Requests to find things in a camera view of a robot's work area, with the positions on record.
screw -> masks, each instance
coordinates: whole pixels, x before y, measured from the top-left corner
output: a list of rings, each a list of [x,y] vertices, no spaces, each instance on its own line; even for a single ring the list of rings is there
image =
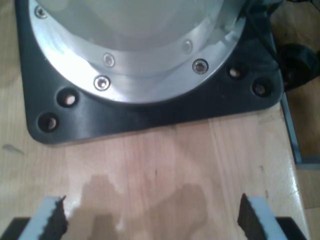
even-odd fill
[[[94,80],[94,86],[99,91],[105,91],[110,86],[110,80],[106,76],[98,76]]]
[[[266,94],[266,88],[265,86],[261,84],[257,84],[254,87],[254,93],[260,97],[264,96]]]
[[[192,69],[196,74],[202,75],[208,71],[208,63],[204,59],[197,59],[192,64]]]
[[[112,56],[110,53],[106,53],[103,56],[103,61],[104,64],[109,68],[112,68],[115,65],[115,57]]]
[[[39,5],[36,6],[36,8],[34,10],[34,14],[38,19],[45,19],[47,17],[45,11]]]
[[[193,49],[193,45],[192,45],[192,41],[191,40],[186,40],[186,41],[183,42],[182,51],[185,54],[191,53],[192,49]]]

wooden table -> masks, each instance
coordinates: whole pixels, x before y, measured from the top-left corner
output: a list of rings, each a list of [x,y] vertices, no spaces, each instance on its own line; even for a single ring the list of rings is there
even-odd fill
[[[242,193],[308,235],[280,105],[89,142],[27,132],[12,0],[0,1],[0,233],[67,195],[64,240],[236,240]]]

mounting hole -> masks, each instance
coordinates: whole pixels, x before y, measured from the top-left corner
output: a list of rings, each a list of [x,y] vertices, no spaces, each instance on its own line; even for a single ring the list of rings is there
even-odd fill
[[[274,86],[269,78],[262,77],[253,82],[252,91],[258,97],[266,98],[273,93]]]
[[[248,68],[242,64],[229,64],[226,73],[233,80],[241,80],[248,74]]]
[[[61,107],[71,108],[78,102],[78,93],[72,88],[64,88],[59,91],[56,100]]]
[[[94,80],[94,86],[97,90],[99,91],[105,91],[109,88],[110,86],[110,80],[106,76],[98,76]]]
[[[34,14],[38,19],[45,19],[47,17],[45,11],[39,5],[36,6],[36,8],[34,10]]]
[[[58,128],[59,118],[53,112],[46,112],[39,117],[38,126],[41,131],[51,133]]]

wood grain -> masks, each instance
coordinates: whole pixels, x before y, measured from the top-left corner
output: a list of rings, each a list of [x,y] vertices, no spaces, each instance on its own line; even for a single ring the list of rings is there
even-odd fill
[[[312,209],[320,207],[320,171],[298,170],[297,176],[301,187],[300,192],[302,194],[304,208]]]
[[[25,123],[14,7],[0,5],[0,233],[63,196],[64,240],[244,240],[242,193],[266,197],[308,236],[279,105],[228,116],[49,146]]]
[[[310,229],[311,240],[318,240],[320,236],[320,207],[307,209],[306,217],[308,220],[308,225]]]

black mounting plate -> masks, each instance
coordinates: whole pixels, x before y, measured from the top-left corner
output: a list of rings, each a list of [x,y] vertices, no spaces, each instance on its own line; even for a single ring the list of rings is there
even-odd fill
[[[15,10],[26,124],[30,135],[41,143],[59,144],[257,111],[275,105],[283,96],[283,79],[277,63],[246,25],[227,62],[212,79],[192,92],[143,106],[98,99],[70,83],[46,60],[32,31],[29,1],[15,0]],[[252,16],[274,46],[267,13],[260,11]],[[231,68],[238,69],[240,77],[232,77]],[[257,85],[265,87],[262,96],[255,94]],[[58,103],[58,93],[63,89],[76,94],[74,106],[63,107]],[[52,118],[56,127],[44,129]]]

